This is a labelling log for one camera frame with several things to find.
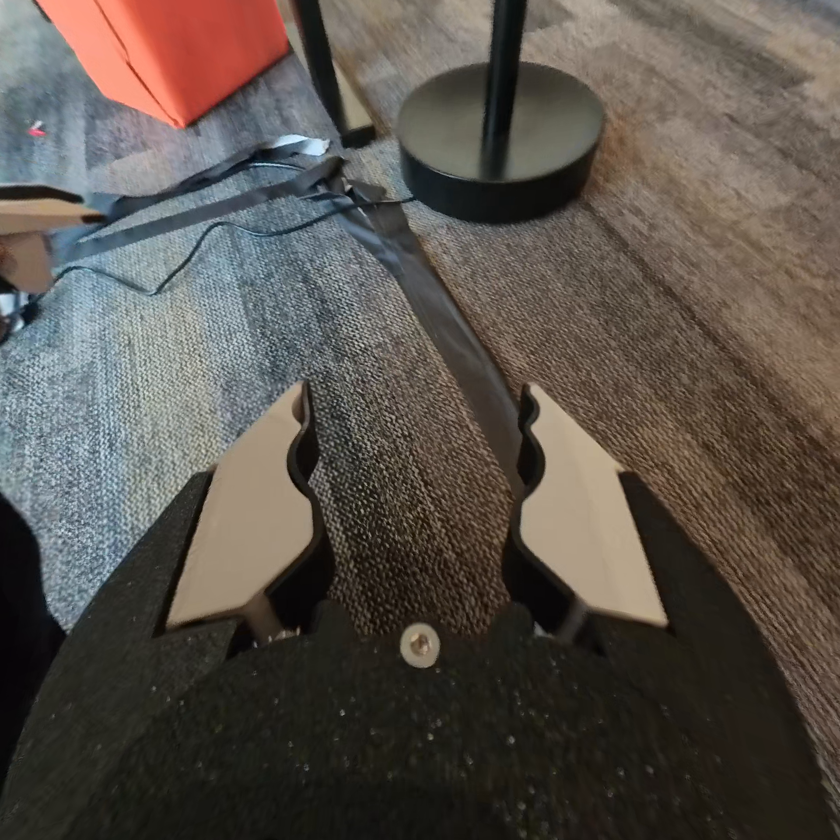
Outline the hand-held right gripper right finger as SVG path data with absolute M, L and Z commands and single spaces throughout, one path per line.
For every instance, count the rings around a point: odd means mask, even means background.
M 536 384 L 521 393 L 523 494 L 514 556 L 546 580 L 528 608 L 542 628 L 581 628 L 590 615 L 669 624 L 621 478 L 626 471 Z

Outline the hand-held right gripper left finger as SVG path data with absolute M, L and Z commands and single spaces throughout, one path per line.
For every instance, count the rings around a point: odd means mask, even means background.
M 329 535 L 310 480 L 320 448 L 311 388 L 284 391 L 218 461 L 167 615 L 309 628 L 329 591 Z

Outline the black floor stand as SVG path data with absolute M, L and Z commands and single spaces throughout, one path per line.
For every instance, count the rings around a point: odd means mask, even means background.
M 521 59 L 527 5 L 496 1 L 488 61 L 428 79 L 400 109 L 404 183 L 435 212 L 525 222 L 574 200 L 588 181 L 604 107 L 577 77 Z

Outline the wooden work table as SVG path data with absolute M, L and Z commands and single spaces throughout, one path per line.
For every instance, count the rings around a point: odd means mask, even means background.
M 345 148 L 360 149 L 376 139 L 375 122 L 336 64 L 319 1 L 289 1 L 297 40 L 293 49 L 305 65 L 318 99 Z

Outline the orange hanging pouch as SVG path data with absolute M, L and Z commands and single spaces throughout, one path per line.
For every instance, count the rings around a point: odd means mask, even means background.
M 290 49 L 274 1 L 44 1 L 108 99 L 183 129 Z

